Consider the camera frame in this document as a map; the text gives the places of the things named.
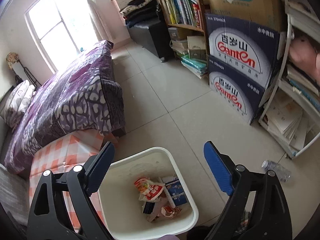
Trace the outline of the right hand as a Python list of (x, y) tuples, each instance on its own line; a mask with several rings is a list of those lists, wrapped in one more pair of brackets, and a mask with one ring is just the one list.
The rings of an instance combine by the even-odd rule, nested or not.
[(319, 85), (319, 53), (306, 36), (295, 37), (289, 48), (291, 62), (310, 75)]

